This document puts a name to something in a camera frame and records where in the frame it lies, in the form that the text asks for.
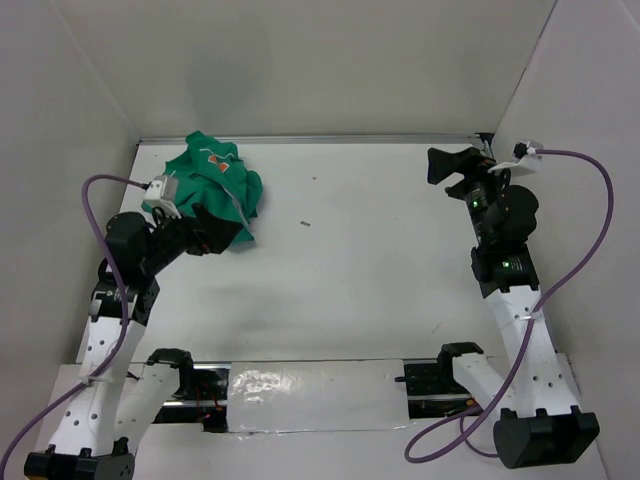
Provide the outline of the green zip-up jacket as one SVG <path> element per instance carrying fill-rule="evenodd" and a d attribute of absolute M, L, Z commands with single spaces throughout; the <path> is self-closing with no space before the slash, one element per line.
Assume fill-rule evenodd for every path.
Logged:
<path fill-rule="evenodd" d="M 164 173 L 178 180 L 174 204 L 181 214 L 193 217 L 199 203 L 214 216 L 241 225 L 234 245 L 254 240 L 250 224 L 258 216 L 263 183 L 247 169 L 235 143 L 195 131 L 186 137 L 186 150 L 165 163 Z"/>

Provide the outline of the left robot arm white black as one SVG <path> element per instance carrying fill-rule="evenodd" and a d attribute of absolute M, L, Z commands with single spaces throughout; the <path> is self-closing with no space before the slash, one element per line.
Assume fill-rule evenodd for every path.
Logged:
<path fill-rule="evenodd" d="M 120 213 L 106 226 L 111 257 L 92 292 L 86 352 L 77 386 L 62 402 L 66 411 L 45 450 L 24 465 L 28 479 L 130 479 L 140 442 L 170 397 L 196 390 L 189 352 L 155 350 L 139 379 L 126 384 L 160 292 L 157 275 L 181 254 L 220 254 L 241 230 L 197 204 L 192 217 L 172 217 L 159 207 L 150 220 Z"/>

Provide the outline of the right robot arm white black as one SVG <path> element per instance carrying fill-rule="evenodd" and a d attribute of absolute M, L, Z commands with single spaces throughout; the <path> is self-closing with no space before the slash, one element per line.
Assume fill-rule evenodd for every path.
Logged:
<path fill-rule="evenodd" d="M 600 433 L 596 415 L 583 411 L 564 378 L 544 317 L 549 296 L 540 289 L 527 247 L 538 199 L 511 181 L 518 167 L 529 167 L 538 155 L 529 143 L 519 144 L 515 154 L 515 161 L 500 165 L 473 147 L 427 152 L 429 184 L 461 177 L 445 192 L 467 207 L 477 240 L 471 268 L 501 332 L 510 370 L 501 376 L 474 342 L 442 346 L 438 384 L 448 392 L 466 389 L 477 418 L 461 427 L 459 438 L 421 457 L 423 463 L 467 442 L 484 423 L 492 428 L 494 457 L 508 469 L 572 464 Z"/>

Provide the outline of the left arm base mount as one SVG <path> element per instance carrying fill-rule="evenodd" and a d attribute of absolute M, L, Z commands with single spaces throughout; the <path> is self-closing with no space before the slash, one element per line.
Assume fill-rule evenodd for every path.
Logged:
<path fill-rule="evenodd" d="M 196 363 L 189 389 L 170 396 L 153 424 L 191 424 L 204 432 L 226 433 L 230 370 L 230 363 Z"/>

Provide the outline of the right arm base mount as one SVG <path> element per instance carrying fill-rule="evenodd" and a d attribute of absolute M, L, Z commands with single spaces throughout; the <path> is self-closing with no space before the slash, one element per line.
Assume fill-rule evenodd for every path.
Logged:
<path fill-rule="evenodd" d="M 474 406 L 471 394 L 445 380 L 433 359 L 404 360 L 403 372 L 394 382 L 405 390 L 412 420 L 448 417 Z"/>

